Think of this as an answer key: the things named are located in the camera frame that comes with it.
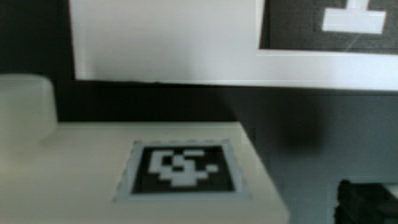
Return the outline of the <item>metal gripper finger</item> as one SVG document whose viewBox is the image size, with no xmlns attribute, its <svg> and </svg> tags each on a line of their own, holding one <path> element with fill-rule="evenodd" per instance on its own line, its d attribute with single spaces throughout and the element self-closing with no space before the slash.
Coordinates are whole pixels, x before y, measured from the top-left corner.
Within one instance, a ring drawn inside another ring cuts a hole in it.
<svg viewBox="0 0 398 224">
<path fill-rule="evenodd" d="M 335 224 L 398 224 L 398 184 L 340 182 Z"/>
</svg>

